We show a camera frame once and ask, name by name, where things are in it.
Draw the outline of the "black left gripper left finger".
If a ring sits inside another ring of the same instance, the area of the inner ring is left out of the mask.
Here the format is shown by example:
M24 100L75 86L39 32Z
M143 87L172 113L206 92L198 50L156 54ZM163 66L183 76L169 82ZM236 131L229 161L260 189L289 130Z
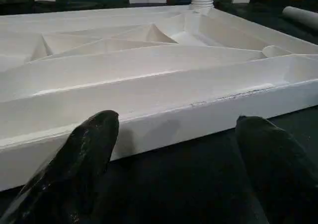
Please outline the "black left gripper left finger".
M119 114L100 111L80 125L23 186L2 224L98 224L96 187L119 134Z

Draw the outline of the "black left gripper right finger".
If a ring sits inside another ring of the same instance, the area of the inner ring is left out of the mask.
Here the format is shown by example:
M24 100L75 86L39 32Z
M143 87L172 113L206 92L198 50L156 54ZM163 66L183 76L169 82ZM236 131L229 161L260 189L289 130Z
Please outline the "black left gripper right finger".
M318 167L287 131L239 116L236 140L251 185L271 224L318 222Z

